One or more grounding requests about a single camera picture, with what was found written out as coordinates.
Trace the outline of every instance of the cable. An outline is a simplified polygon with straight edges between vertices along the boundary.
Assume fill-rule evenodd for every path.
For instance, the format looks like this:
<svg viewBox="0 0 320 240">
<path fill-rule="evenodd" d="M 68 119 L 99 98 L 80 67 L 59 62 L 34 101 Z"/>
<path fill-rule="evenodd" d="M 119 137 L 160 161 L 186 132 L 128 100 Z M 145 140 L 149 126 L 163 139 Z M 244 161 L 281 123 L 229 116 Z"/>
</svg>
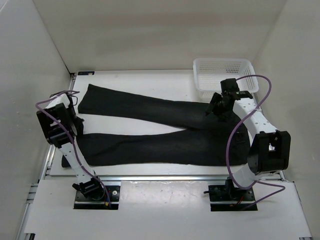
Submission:
<svg viewBox="0 0 320 240">
<path fill-rule="evenodd" d="M 256 75 L 256 74 L 253 74 L 253 75 L 247 75 L 247 76 L 242 76 L 242 77 L 239 77 L 238 79 L 236 79 L 237 81 L 240 80 L 240 79 L 244 79 L 244 78 L 249 78 L 249 77 L 260 77 L 260 78 L 263 78 L 265 80 L 267 80 L 267 82 L 269 83 L 269 90 L 268 92 L 266 93 L 266 95 L 264 96 L 264 98 L 261 100 L 261 102 L 259 102 L 259 104 L 255 107 L 255 109 L 250 112 L 247 116 L 245 116 L 243 119 L 241 119 L 238 124 L 234 127 L 234 129 L 232 130 L 230 136 L 229 136 L 229 139 L 228 139 L 228 142 L 226 144 L 226 150 L 225 150 L 225 162 L 226 162 L 226 168 L 228 170 L 228 173 L 229 173 L 229 176 L 230 178 L 232 179 L 232 181 L 234 182 L 234 184 L 240 188 L 240 189 L 243 189 L 243 190 L 248 190 L 250 188 L 252 188 L 253 185 L 255 185 L 257 182 L 254 181 L 251 185 L 249 186 L 241 186 L 239 183 L 237 183 L 235 177 L 233 176 L 232 172 L 231 172 L 231 168 L 230 168 L 230 159 L 229 159 L 229 151 L 230 151 L 230 144 L 231 144 L 231 140 L 234 136 L 234 134 L 236 133 L 237 129 L 240 127 L 241 124 L 244 123 L 245 120 L 247 120 L 248 118 L 250 118 L 261 106 L 261 104 L 264 103 L 264 101 L 269 97 L 269 94 L 271 92 L 271 87 L 272 87 L 272 84 L 271 84 L 271 81 L 269 78 L 267 78 L 266 76 L 263 76 L 263 75 Z"/>
<path fill-rule="evenodd" d="M 266 183 L 266 182 L 263 182 L 263 181 L 258 181 L 257 183 L 258 183 L 258 184 L 262 184 L 262 185 L 271 186 L 271 187 L 278 187 L 278 188 L 281 188 L 281 189 L 280 189 L 280 190 L 277 190 L 277 191 L 274 191 L 273 193 L 270 193 L 270 194 L 268 194 L 267 196 L 264 196 L 264 197 L 260 198 L 259 200 L 251 203 L 250 205 L 242 208 L 241 211 L 243 211 L 243 210 L 245 210 L 245 209 L 247 209 L 247 208 L 250 208 L 250 207 L 252 207 L 253 205 L 256 205 L 257 203 L 261 202 L 262 200 L 265 200 L 266 198 L 269 198 L 269 197 L 271 197 L 271 196 L 273 196 L 273 195 L 275 195 L 275 194 L 277 194 L 277 193 L 280 193 L 280 192 L 282 192 L 282 191 L 284 191 L 284 190 L 286 189 L 285 186 L 278 185 L 278 184 Z"/>
<path fill-rule="evenodd" d="M 74 154 L 75 154 L 75 158 L 76 158 L 76 161 L 78 162 L 78 164 L 80 165 L 80 167 L 82 168 L 82 170 L 88 174 L 90 177 L 94 178 L 95 180 L 97 180 L 101 186 L 103 187 L 103 190 L 104 192 L 106 193 L 106 196 L 107 196 L 107 202 L 109 203 L 109 207 L 111 208 L 111 201 L 110 201 L 110 196 L 109 196 L 109 193 L 108 193 L 108 190 L 106 188 L 106 186 L 104 185 L 104 183 L 100 180 L 99 177 L 96 177 L 94 176 L 93 174 L 91 174 L 82 164 L 81 164 L 81 161 L 79 159 L 79 156 L 78 156 L 78 152 L 77 152 L 77 148 L 76 148 L 76 143 L 73 139 L 73 137 L 71 136 L 71 134 L 69 133 L 69 131 L 65 128 L 65 126 L 63 126 L 56 118 L 54 118 L 51 114 L 49 114 L 48 112 L 46 112 L 43 108 L 39 107 L 40 104 L 45 104 L 45 103 L 48 103 L 48 102 L 51 102 L 52 100 L 56 99 L 57 97 L 59 97 L 60 95 L 62 94 L 65 94 L 65 93 L 72 93 L 72 95 L 74 94 L 78 94 L 79 91 L 73 91 L 73 90 L 65 90 L 65 91 L 62 91 L 60 92 L 59 94 L 55 95 L 54 97 L 51 97 L 50 99 L 48 100 L 45 100 L 45 101 L 40 101 L 40 102 L 37 102 L 35 104 L 35 107 L 37 109 L 39 109 L 42 113 L 44 113 L 48 118 L 50 118 L 52 121 L 54 121 L 56 124 L 58 124 L 58 126 L 60 128 L 62 128 L 62 130 L 65 132 L 65 134 L 67 135 L 67 137 L 70 139 L 70 142 L 73 146 L 73 150 L 74 150 Z"/>
</svg>

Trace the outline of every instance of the gray wall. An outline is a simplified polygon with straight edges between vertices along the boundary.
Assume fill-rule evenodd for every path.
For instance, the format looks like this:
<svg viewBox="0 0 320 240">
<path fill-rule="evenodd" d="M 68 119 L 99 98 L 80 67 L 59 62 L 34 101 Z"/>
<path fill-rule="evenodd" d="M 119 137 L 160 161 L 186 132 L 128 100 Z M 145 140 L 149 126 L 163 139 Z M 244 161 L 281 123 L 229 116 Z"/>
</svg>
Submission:
<svg viewBox="0 0 320 240">
<path fill-rule="evenodd" d="M 32 0 L 0 9 L 0 239 L 11 240 L 48 150 L 35 103 L 70 78 Z"/>
<path fill-rule="evenodd" d="M 320 1 L 289 0 L 255 59 L 255 72 L 273 88 L 262 108 L 291 134 L 289 168 L 311 233 L 320 239 Z M 267 84 L 259 79 L 259 98 Z"/>
<path fill-rule="evenodd" d="M 33 0 L 71 72 L 253 61 L 286 0 Z"/>
</svg>

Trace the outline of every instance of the black trousers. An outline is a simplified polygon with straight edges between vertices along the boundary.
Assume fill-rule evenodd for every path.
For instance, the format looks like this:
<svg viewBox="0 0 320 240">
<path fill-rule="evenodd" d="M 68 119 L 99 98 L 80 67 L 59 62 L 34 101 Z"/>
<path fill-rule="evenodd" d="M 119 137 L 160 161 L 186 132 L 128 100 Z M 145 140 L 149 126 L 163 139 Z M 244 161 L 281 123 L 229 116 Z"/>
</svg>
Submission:
<svg viewBox="0 0 320 240">
<path fill-rule="evenodd" d="M 208 104 L 171 101 L 111 90 L 89 84 L 78 106 L 79 113 L 140 119 L 184 130 L 157 135 L 91 133 L 77 137 L 91 166 L 137 163 L 172 163 L 225 166 L 229 135 L 240 121 L 233 112 L 228 121 L 205 116 Z M 241 125 L 230 146 L 230 164 L 247 163 L 248 131 Z M 69 167 L 66 159 L 62 166 Z"/>
</svg>

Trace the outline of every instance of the black pants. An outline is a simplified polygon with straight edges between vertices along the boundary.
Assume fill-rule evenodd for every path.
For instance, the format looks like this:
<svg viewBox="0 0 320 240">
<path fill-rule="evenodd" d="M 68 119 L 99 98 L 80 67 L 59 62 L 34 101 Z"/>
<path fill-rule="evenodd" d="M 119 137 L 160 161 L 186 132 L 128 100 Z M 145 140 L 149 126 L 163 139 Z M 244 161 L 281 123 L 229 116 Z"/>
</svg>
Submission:
<svg viewBox="0 0 320 240">
<path fill-rule="evenodd" d="M 207 106 L 89 84 L 78 106 L 79 113 L 140 119 L 185 130 L 157 135 L 91 133 L 78 136 L 77 143 L 91 166 L 137 163 L 225 166 L 227 141 L 240 119 L 232 112 L 228 121 L 220 121 L 213 114 L 205 116 Z M 241 125 L 231 141 L 231 165 L 245 164 L 249 149 L 248 131 Z M 62 166 L 69 166 L 65 159 Z"/>
</svg>

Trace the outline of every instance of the white basket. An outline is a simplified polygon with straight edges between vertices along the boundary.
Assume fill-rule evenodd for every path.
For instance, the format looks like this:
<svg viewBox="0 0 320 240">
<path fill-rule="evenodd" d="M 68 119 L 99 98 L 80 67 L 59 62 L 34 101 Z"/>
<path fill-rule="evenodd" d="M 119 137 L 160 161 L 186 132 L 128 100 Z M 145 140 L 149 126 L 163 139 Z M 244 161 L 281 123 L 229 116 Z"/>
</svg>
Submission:
<svg viewBox="0 0 320 240">
<path fill-rule="evenodd" d="M 199 97 L 203 101 L 210 101 L 214 92 L 221 93 L 222 80 L 254 75 L 255 71 L 247 59 L 197 58 L 193 61 L 193 74 Z M 259 90 L 256 77 L 247 77 L 237 83 L 242 91 L 256 93 Z"/>
</svg>

